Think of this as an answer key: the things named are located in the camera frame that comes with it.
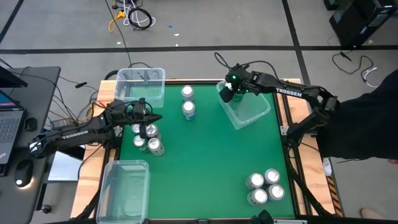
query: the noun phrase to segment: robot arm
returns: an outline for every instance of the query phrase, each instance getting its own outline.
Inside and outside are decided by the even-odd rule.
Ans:
[[[286,133],[287,145],[297,147],[304,134],[329,122],[340,102],[336,96],[320,86],[306,86],[276,79],[261,72],[248,72],[248,65],[237,64],[225,76],[226,86],[220,91],[224,102],[229,102],[235,94],[281,93],[307,100],[313,113],[300,123],[292,124]]]
[[[126,124],[140,124],[140,135],[146,138],[146,126],[162,118],[146,105],[150,106],[144,98],[128,103],[116,100],[108,104],[100,115],[85,123],[55,128],[37,136],[29,146],[30,153],[42,158],[82,144],[104,144],[116,137],[113,128]]]

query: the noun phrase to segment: laptop screen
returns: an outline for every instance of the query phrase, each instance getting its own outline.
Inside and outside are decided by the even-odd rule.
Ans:
[[[0,92],[0,109],[1,108],[13,108],[17,105],[12,102],[5,94]]]

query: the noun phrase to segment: computer mouse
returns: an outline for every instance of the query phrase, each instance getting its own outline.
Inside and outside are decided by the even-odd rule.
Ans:
[[[15,169],[14,178],[18,187],[25,187],[32,180],[33,162],[30,159],[20,161]]]

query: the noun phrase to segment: can lid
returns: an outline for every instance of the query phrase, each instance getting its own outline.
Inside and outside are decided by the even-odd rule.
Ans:
[[[252,182],[253,185],[261,187],[264,183],[264,178],[262,177],[261,174],[255,173],[252,174],[250,181]]]
[[[154,124],[150,124],[147,127],[147,134],[155,134],[157,130],[157,126]]]
[[[275,169],[267,170],[266,176],[267,176],[267,179],[269,179],[270,181],[275,182],[275,183],[278,182],[280,179],[279,172]]]
[[[192,103],[192,101],[186,101],[183,105],[182,105],[183,109],[186,111],[191,111],[193,110],[194,104]]]
[[[253,197],[259,203],[266,202],[267,198],[268,198],[267,193],[264,190],[262,190],[262,189],[254,190]]]
[[[285,195],[285,190],[279,184],[270,186],[271,194],[275,198],[282,198]]]
[[[192,86],[184,86],[184,87],[182,87],[182,93],[183,94],[185,94],[185,95],[189,95],[189,94],[191,94],[193,92],[193,88],[192,88]]]
[[[157,139],[157,138],[151,138],[151,139],[148,141],[148,147],[149,147],[150,149],[157,149],[159,146],[160,146],[160,141],[159,141],[159,139]]]
[[[145,144],[145,139],[142,139],[140,136],[134,137],[134,139],[132,141],[133,141],[133,144],[137,147],[141,147]]]
[[[134,133],[139,133],[139,124],[134,124],[134,125],[132,126],[132,131],[133,131]]]

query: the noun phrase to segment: transparent box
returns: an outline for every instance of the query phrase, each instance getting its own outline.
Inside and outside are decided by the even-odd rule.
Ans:
[[[123,68],[116,77],[114,97],[129,102],[144,97],[153,108],[164,104],[164,81],[162,68]]]
[[[224,87],[224,80],[217,83],[217,92],[219,93]],[[253,93],[235,95],[229,103],[225,103],[220,95],[218,95],[218,101],[224,108],[235,129],[241,129],[257,121],[271,110],[271,106],[263,94],[258,96]]]
[[[146,161],[113,161],[105,166],[97,224],[141,224],[147,217],[149,165]]]

